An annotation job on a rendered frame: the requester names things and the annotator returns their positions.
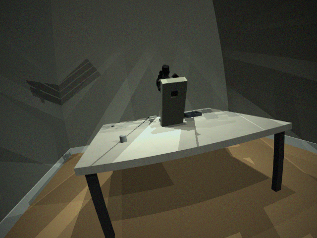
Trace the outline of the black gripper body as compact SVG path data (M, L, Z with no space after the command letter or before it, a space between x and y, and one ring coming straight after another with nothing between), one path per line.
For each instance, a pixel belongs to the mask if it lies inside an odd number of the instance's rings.
M178 78L179 76L175 73L171 76L172 78ZM169 76L165 76L164 79L170 79Z

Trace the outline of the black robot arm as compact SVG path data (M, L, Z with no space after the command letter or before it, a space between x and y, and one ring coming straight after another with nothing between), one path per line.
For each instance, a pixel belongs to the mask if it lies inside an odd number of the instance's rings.
M159 79L163 79L165 76L169 76L169 66L168 65L163 65L162 70L159 71L158 78L156 79L156 84L157 87L160 87L160 81Z

